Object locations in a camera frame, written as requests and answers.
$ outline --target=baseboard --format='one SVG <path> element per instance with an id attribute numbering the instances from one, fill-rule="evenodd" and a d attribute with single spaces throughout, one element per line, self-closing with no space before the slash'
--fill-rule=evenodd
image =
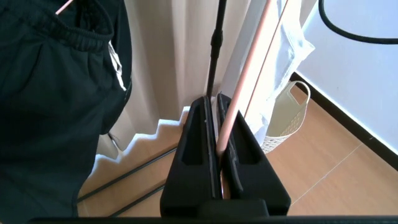
<path id="1" fill-rule="evenodd" d="M 377 140 L 372 134 L 367 132 L 357 122 L 352 120 L 347 114 L 342 112 L 335 104 L 329 101 L 321 93 L 319 93 L 314 87 L 312 87 L 307 81 L 305 81 L 299 74 L 293 73 L 290 81 L 302 81 L 305 82 L 311 90 L 311 99 L 321 106 L 328 114 L 334 117 L 340 124 L 342 124 L 349 132 L 356 136 L 362 141 L 367 147 L 374 151 L 381 159 L 386 161 L 395 170 L 398 170 L 398 155 L 391 151 L 382 142 Z"/>

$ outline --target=drawstring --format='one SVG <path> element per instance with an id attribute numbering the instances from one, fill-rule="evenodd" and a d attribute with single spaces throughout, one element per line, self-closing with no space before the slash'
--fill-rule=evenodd
<path id="1" fill-rule="evenodd" d="M 112 64 L 113 64 L 114 70 L 116 72 L 116 76 L 117 76 L 118 81 L 119 81 L 119 85 L 120 85 L 120 87 L 122 88 L 123 91 L 126 91 L 126 88 L 124 87 L 123 79 L 122 79 L 122 65 L 120 64 L 119 56 L 114 51 L 112 43 L 110 41 L 109 41 L 109 44 L 108 44 L 108 49 L 109 49 L 109 54 L 110 54 L 111 59 L 112 59 Z"/>

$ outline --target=black shorts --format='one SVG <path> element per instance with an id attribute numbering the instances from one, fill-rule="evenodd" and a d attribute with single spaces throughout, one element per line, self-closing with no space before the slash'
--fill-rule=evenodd
<path id="1" fill-rule="evenodd" d="M 77 216 L 100 134 L 131 92 L 123 1 L 0 0 L 0 222 Z M 109 56 L 123 66 L 123 91 Z"/>

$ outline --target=laundry basket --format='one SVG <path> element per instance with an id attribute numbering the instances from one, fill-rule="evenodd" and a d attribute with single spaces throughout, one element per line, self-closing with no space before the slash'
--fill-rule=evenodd
<path id="1" fill-rule="evenodd" d="M 307 89 L 307 99 L 300 105 L 290 90 L 296 84 Z M 294 81 L 282 90 L 275 100 L 274 110 L 268 126 L 266 138 L 261 146 L 264 153 L 271 152 L 288 137 L 298 131 L 304 122 L 305 112 L 310 101 L 310 89 L 304 82 Z"/>

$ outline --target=floor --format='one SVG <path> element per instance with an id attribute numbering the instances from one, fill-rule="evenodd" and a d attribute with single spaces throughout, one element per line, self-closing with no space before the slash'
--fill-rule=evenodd
<path id="1" fill-rule="evenodd" d="M 306 96 L 292 90 L 298 100 Z M 144 161 L 175 147 L 186 118 L 160 125 L 157 138 L 138 138 L 116 161 L 98 159 L 83 195 Z M 164 183 L 174 154 L 154 162 L 80 202 L 83 217 L 109 216 Z M 398 215 L 398 171 L 384 162 L 315 102 L 310 101 L 300 131 L 267 154 L 292 205 L 288 215 Z M 158 217 L 158 192 L 121 217 Z"/>

